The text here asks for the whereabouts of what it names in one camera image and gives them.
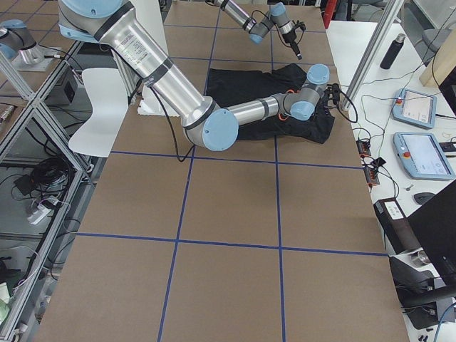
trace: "black cloth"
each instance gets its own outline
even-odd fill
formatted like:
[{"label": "black cloth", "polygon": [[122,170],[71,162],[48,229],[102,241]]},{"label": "black cloth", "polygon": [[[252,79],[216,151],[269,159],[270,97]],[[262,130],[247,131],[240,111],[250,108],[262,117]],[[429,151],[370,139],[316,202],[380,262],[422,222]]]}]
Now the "black cloth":
[{"label": "black cloth", "polygon": [[[206,94],[224,108],[285,93],[290,89],[298,91],[305,80],[306,73],[296,64],[289,64],[271,73],[210,69]],[[322,103],[327,103],[327,99],[320,101],[316,112],[307,121],[292,117],[281,121],[273,116],[239,127],[237,138],[265,140],[275,135],[293,135],[322,144],[329,138],[334,124],[334,117],[324,109]]]}]

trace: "white desk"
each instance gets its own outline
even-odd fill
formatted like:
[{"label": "white desk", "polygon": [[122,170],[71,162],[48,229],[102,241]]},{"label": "white desk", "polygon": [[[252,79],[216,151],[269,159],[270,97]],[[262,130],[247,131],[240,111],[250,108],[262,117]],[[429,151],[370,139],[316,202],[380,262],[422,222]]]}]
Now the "white desk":
[{"label": "white desk", "polygon": [[[355,73],[355,70],[361,60],[361,57],[371,39],[376,23],[361,23],[361,22],[345,22],[332,21],[327,30],[331,51],[333,53],[334,63],[338,70],[338,77],[341,84],[348,85]],[[389,34],[383,45],[380,47],[378,55],[375,57],[368,75],[364,82],[370,82],[376,79],[401,77],[407,73],[413,72],[420,64],[421,59],[416,53],[413,45],[409,40],[405,40],[403,49],[400,51],[395,62],[389,70],[380,68],[380,62],[383,59],[391,41],[399,33],[404,33],[399,24],[393,24]],[[419,81],[419,76],[425,70],[421,66],[415,73],[411,73],[401,79],[375,82],[365,84],[361,87],[356,98],[352,99],[359,113],[359,124],[362,128],[367,129],[372,135],[381,134],[380,128],[368,123],[365,119],[364,112],[361,106],[361,98],[363,95],[373,95],[377,98],[392,98],[395,93],[407,85],[407,88],[417,90],[423,93],[434,94],[439,92],[438,88],[423,87]],[[373,138],[371,141],[371,152],[374,157],[381,156],[386,160],[385,167],[391,173],[393,179],[398,183],[400,194],[398,201],[406,215],[410,215],[419,206],[413,201],[412,197],[419,192],[437,193],[448,185],[445,181],[430,181],[430,180],[412,180],[402,169],[400,162],[395,155],[393,148],[393,133],[398,131],[405,132],[427,132],[427,130],[417,128],[406,123],[401,123],[390,118],[392,100],[377,100],[374,98],[364,97],[364,108],[366,109],[367,118],[381,127],[385,127],[385,140],[379,153],[381,138]],[[441,94],[437,95],[437,113],[442,115],[454,116],[447,102]],[[350,117],[355,118],[355,112],[350,109]],[[355,131],[355,136],[358,136],[359,130]],[[449,141],[451,137],[456,136],[456,120],[448,120],[436,118],[435,127],[430,130],[439,142]],[[366,137],[365,133],[361,133],[361,137]],[[456,170],[456,158],[450,158],[450,164]],[[410,191],[406,188],[413,185]],[[393,183],[385,176],[380,175],[380,185],[373,188],[371,197],[372,202],[379,199],[393,196]],[[420,335],[430,335],[428,341],[432,341],[433,334],[426,331],[417,331],[413,328],[408,317],[405,317],[405,322],[408,328],[410,341],[416,342]],[[445,324],[439,334],[438,342],[451,342],[455,340],[456,323]]]}]

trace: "light blue joint cap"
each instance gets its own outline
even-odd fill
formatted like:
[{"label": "light blue joint cap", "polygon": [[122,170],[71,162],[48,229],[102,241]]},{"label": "light blue joint cap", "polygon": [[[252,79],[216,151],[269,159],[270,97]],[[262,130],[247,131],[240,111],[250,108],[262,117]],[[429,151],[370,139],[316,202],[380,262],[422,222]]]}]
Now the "light blue joint cap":
[{"label": "light blue joint cap", "polygon": [[62,0],[73,12],[86,18],[105,18],[116,12],[122,0]]},{"label": "light blue joint cap", "polygon": [[328,83],[329,68],[324,64],[313,64],[307,73],[307,80],[316,85]]},{"label": "light blue joint cap", "polygon": [[6,20],[3,23],[0,23],[0,26],[3,26],[5,29],[24,29],[27,27],[26,24],[19,19]]},{"label": "light blue joint cap", "polygon": [[293,103],[290,108],[290,115],[300,121],[307,121],[314,114],[315,106],[308,101]]},{"label": "light blue joint cap", "polygon": [[250,40],[255,44],[260,44],[263,41],[263,37],[258,36],[257,34],[249,34]]},{"label": "light blue joint cap", "polygon": [[214,111],[204,123],[202,141],[211,151],[224,151],[237,139],[239,123],[232,112],[227,109]]},{"label": "light blue joint cap", "polygon": [[60,33],[62,33],[62,36],[66,38],[74,39],[75,41],[85,41],[86,43],[98,43],[98,41],[88,33],[73,30],[72,28],[68,28],[60,24],[59,26]]},{"label": "light blue joint cap", "polygon": [[273,16],[281,16],[285,12],[286,12],[285,6],[281,2],[279,2],[276,5],[271,7],[271,14]]},{"label": "light blue joint cap", "polygon": [[17,52],[5,44],[0,44],[0,51],[5,55],[6,59],[16,57]]}]

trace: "cardboard table surface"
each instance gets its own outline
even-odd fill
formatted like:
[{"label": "cardboard table surface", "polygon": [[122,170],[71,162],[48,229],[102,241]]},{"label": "cardboard table surface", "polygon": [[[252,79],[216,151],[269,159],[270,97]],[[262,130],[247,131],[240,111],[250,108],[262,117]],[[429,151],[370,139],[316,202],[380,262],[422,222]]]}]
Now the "cardboard table surface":
[{"label": "cardboard table surface", "polygon": [[[334,79],[319,11],[288,10],[309,30],[300,66],[327,63]],[[275,32],[252,47],[206,4],[173,2],[165,31],[201,91],[209,68],[296,62]],[[36,341],[408,340],[346,121],[336,117],[323,145],[243,141],[221,153],[197,147],[179,163],[165,119],[135,111]],[[184,154],[190,144],[176,131]]]}]

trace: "white label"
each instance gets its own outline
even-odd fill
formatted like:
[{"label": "white label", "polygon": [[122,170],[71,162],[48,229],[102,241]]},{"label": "white label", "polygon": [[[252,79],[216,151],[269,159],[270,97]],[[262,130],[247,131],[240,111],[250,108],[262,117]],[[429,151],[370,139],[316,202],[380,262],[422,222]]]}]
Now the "white label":
[{"label": "white label", "polygon": [[392,219],[403,219],[404,216],[399,210],[398,205],[396,202],[385,202],[385,207],[387,211],[390,213]]},{"label": "white label", "polygon": [[146,47],[131,33],[120,43],[118,52],[133,68],[138,68],[147,59]]}]

